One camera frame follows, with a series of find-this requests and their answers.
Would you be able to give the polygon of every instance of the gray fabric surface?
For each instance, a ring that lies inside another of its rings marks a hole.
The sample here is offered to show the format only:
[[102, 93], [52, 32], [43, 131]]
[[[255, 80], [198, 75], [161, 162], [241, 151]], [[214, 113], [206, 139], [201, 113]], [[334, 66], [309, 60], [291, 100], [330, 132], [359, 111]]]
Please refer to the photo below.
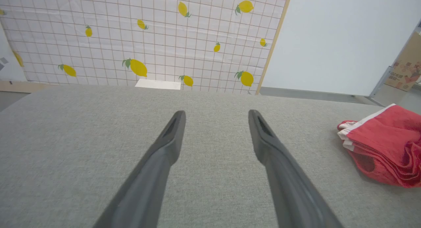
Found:
[[187, 122], [159, 227], [276, 227], [257, 109], [345, 227], [420, 227], [421, 190], [359, 173], [337, 136], [380, 107], [112, 86], [59, 86], [0, 112], [0, 227], [91, 227], [173, 113]]

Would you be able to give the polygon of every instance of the red towel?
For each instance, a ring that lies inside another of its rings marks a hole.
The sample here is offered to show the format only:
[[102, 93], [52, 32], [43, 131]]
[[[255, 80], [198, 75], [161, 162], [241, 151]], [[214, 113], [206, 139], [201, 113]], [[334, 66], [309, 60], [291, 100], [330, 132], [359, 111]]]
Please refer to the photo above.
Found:
[[421, 187], [421, 116], [392, 104], [359, 122], [338, 125], [357, 167], [381, 183]]

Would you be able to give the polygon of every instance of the white backdrop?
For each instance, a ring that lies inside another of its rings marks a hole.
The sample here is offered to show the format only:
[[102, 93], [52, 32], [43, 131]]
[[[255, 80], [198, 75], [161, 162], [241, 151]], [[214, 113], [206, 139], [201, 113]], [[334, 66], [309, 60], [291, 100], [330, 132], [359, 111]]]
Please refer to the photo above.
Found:
[[421, 19], [421, 0], [291, 0], [262, 87], [368, 96]]
[[19, 65], [15, 54], [10, 49], [3, 27], [0, 23], [0, 64], [3, 68], [0, 70], [0, 80], [27, 81], [22, 67]]

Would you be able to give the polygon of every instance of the yellow lemon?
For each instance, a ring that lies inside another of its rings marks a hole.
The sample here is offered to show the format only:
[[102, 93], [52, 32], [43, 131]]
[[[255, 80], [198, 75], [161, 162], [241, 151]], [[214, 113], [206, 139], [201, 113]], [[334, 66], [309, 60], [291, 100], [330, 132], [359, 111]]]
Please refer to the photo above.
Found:
[[86, 25], [86, 31], [85, 31], [85, 33], [86, 33], [86, 36], [87, 37], [92, 36], [92, 29], [90, 28], [90, 26]]
[[22, 57], [16, 51], [13, 51], [13, 54], [15, 54], [15, 57], [18, 60], [19, 65], [24, 67], [24, 61], [22, 60]]
[[147, 26], [147, 25], [145, 25], [145, 23], [143, 23], [143, 21], [142, 20], [140, 20], [140, 19], [138, 19], [137, 20], [137, 25], [141, 28], [141, 29], [143, 29], [143, 30], [145, 30], [145, 29], [148, 29], [149, 27]]
[[214, 52], [218, 52], [221, 48], [221, 44], [219, 44], [219, 42], [216, 42], [216, 46], [213, 48]]
[[241, 83], [248, 87], [251, 87], [251, 84], [254, 81], [253, 75], [246, 71], [236, 72], [234, 77], [237, 77], [237, 79], [241, 78]]
[[68, 66], [68, 65], [59, 65], [59, 68], [64, 70], [64, 72], [66, 72], [66, 74], [76, 77], [76, 71], [74, 68]]
[[254, 9], [254, 7], [251, 1], [245, 0], [239, 3], [239, 5], [237, 5], [237, 8], [235, 9], [235, 14], [241, 14], [241, 12], [248, 13], [252, 9]]
[[266, 40], [265, 40], [264, 38], [262, 38], [262, 39], [260, 40], [260, 45], [261, 45], [262, 47], [266, 47], [266, 46], [267, 46]]
[[190, 17], [191, 16], [191, 14], [187, 10], [187, 6], [183, 2], [179, 3], [179, 12], [184, 17]]
[[136, 75], [147, 77], [146, 74], [148, 73], [148, 70], [142, 62], [138, 60], [132, 60], [129, 58], [127, 60], [123, 60], [123, 65], [124, 64], [127, 68], [130, 67], [133, 73], [135, 73]]
[[190, 77], [188, 77], [187, 75], [181, 75], [179, 77], [179, 79], [181, 79], [182, 81], [184, 81], [185, 82], [185, 85], [187, 85], [189, 87], [193, 86], [193, 79], [190, 78]]

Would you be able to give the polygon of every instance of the grid pattern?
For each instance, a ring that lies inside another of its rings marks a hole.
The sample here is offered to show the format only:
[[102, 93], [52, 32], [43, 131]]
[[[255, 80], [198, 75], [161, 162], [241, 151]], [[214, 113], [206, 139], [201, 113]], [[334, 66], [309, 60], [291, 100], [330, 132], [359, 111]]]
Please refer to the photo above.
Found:
[[[144, 77], [122, 66], [131, 58], [146, 65], [147, 79], [192, 77], [184, 90], [255, 94], [285, 1], [249, 0], [254, 9], [236, 15], [242, 1], [0, 0], [7, 12], [0, 20], [30, 81], [134, 86]], [[191, 17], [179, 13], [179, 2]], [[138, 19], [149, 28], [141, 29]], [[77, 77], [58, 69], [61, 64]], [[251, 87], [234, 77], [238, 71], [253, 75]]]

